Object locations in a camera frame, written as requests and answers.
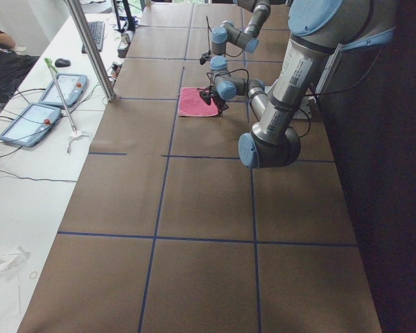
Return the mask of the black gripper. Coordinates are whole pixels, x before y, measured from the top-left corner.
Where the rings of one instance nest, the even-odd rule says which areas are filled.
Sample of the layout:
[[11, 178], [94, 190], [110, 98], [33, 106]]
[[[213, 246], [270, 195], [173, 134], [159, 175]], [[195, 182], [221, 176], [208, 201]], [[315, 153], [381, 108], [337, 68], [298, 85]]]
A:
[[214, 103], [218, 107], [219, 112], [223, 112], [228, 109], [228, 104], [224, 100], [218, 101], [217, 92], [213, 91], [212, 86], [200, 88], [200, 98], [207, 104], [211, 105]]
[[200, 56], [199, 63], [201, 65], [204, 65], [206, 62], [209, 62], [210, 60], [211, 60], [211, 52], [210, 51], [204, 52]]

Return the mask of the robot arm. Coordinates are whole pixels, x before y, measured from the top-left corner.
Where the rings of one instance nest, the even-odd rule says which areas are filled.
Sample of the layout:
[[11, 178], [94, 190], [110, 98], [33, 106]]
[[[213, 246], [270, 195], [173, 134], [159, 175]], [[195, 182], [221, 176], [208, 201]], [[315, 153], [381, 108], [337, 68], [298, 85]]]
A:
[[292, 2], [269, 0], [233, 1], [238, 7], [252, 13], [251, 19], [243, 31], [236, 28], [230, 20], [225, 20], [220, 26], [210, 28], [208, 17], [206, 17], [209, 50], [200, 56], [200, 65], [209, 62], [214, 56], [226, 55], [227, 43], [240, 48], [241, 52], [239, 55], [243, 51], [254, 53], [259, 44], [258, 36], [262, 26], [271, 14], [271, 6], [284, 4], [290, 7]]
[[338, 46], [372, 48], [388, 43], [394, 34], [397, 1], [295, 1], [288, 13], [291, 32], [278, 79], [266, 91], [261, 80], [235, 78], [227, 68], [226, 45], [247, 53], [258, 46], [258, 35], [271, 13], [273, 1], [236, 1], [252, 13], [240, 31], [224, 21], [211, 31], [211, 51], [202, 57], [210, 62], [210, 85], [199, 89], [200, 98], [218, 111], [235, 96], [246, 96], [256, 122], [239, 138], [239, 157], [250, 169], [284, 167], [300, 154], [300, 138], [290, 122], [299, 110], [311, 83], [320, 78], [321, 64]]

